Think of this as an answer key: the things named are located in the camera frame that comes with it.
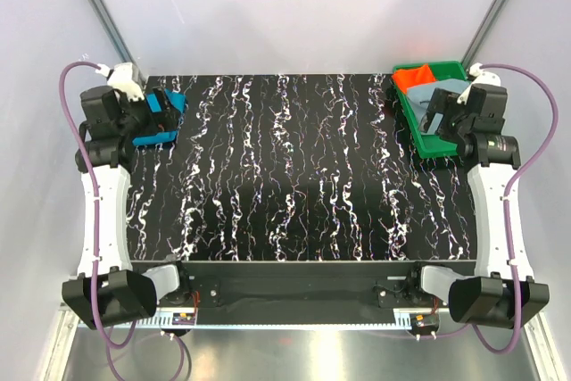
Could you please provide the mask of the grey-blue t shirt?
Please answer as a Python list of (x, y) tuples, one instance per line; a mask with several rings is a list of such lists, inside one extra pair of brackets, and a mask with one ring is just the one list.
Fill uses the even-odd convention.
[(437, 88), (451, 91), (453, 93), (462, 93), (469, 86), (469, 82), (460, 79), (445, 79), (432, 83), (422, 84), (415, 87), (410, 87), (407, 90), (407, 98), (410, 102), (410, 107), (414, 112), (414, 116), (418, 123), (418, 130), (422, 135), (434, 135), (443, 116), (437, 113), (427, 132), (420, 129), (421, 122), (426, 115), (428, 105), (433, 96), (433, 92)]

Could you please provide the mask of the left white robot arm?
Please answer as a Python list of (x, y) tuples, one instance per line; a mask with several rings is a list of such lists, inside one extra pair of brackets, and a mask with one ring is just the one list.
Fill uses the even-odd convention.
[(178, 135), (186, 99), (156, 87), (138, 101), (110, 86), (80, 96), (85, 120), (77, 133), (85, 148), (75, 158), (86, 214), (77, 276), (62, 285), (63, 301), (90, 329), (151, 318), (164, 297), (186, 304), (193, 285), (179, 263), (134, 271), (127, 243), (127, 197), (139, 146), (171, 143)]

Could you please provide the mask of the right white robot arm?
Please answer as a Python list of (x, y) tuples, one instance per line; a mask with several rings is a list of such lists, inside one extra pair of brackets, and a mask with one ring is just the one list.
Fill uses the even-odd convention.
[(534, 280), (521, 230), (517, 182), (518, 142), (503, 134), (507, 90), (474, 83), (466, 95), (437, 88), (422, 121), (442, 119), (439, 137), (457, 146), (475, 204), (477, 253), (474, 273), (426, 265), (405, 284), (410, 303), (446, 302), (457, 323), (513, 329), (523, 326), (549, 302), (545, 284)]

